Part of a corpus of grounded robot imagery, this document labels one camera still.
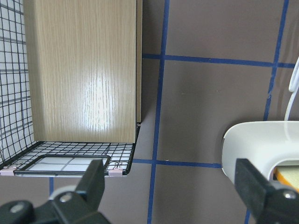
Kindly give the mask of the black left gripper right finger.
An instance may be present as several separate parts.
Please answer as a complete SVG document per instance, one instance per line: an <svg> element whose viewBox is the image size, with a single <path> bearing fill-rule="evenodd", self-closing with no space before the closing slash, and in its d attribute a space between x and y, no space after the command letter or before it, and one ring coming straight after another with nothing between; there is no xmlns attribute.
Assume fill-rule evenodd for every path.
<svg viewBox="0 0 299 224"><path fill-rule="evenodd" d="M257 224L297 224L299 193L267 180L248 159L237 159L235 189Z"/></svg>

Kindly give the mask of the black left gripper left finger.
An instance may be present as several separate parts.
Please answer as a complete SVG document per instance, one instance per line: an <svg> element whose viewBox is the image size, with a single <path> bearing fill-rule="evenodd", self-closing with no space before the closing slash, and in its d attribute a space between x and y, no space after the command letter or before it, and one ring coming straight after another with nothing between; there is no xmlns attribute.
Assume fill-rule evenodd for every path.
<svg viewBox="0 0 299 224"><path fill-rule="evenodd" d="M52 215L90 215L97 212L105 190L102 160L89 164L79 183L59 188L50 198Z"/></svg>

